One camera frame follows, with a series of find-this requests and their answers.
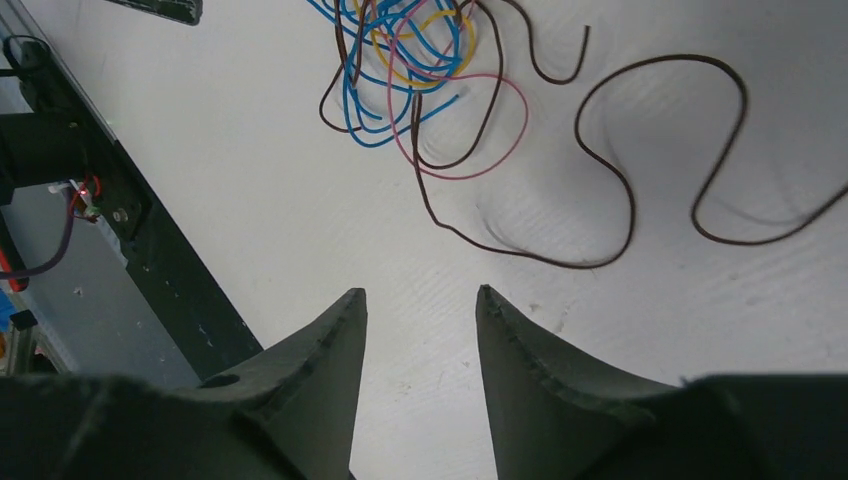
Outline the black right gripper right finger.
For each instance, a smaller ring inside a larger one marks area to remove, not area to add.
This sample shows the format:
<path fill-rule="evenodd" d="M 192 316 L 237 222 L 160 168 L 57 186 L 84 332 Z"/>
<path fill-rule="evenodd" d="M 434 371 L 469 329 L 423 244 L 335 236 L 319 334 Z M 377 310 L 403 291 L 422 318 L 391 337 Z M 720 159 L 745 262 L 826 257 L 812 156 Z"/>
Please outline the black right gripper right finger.
<path fill-rule="evenodd" d="M 711 375 L 679 387 L 614 367 L 477 294 L 501 479 L 843 479 L 843 374 Z"/>

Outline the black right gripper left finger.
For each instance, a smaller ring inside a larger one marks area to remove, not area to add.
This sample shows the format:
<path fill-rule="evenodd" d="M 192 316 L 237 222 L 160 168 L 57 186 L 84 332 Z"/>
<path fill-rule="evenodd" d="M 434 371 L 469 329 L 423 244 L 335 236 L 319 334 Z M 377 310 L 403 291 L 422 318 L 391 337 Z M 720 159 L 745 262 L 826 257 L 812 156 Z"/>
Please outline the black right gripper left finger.
<path fill-rule="evenodd" d="M 5 479 L 346 479 L 367 332 L 353 288 L 195 388 L 123 376 L 1 381 Z"/>

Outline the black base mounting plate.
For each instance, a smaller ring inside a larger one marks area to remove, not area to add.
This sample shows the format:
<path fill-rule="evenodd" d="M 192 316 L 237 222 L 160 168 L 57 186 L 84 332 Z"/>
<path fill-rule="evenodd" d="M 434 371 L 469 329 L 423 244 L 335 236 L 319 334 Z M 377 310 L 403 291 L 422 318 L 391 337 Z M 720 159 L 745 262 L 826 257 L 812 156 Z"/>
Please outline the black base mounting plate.
<path fill-rule="evenodd" d="M 63 370 L 187 386 L 262 350 L 20 1 L 1 5 L 1 285 Z"/>

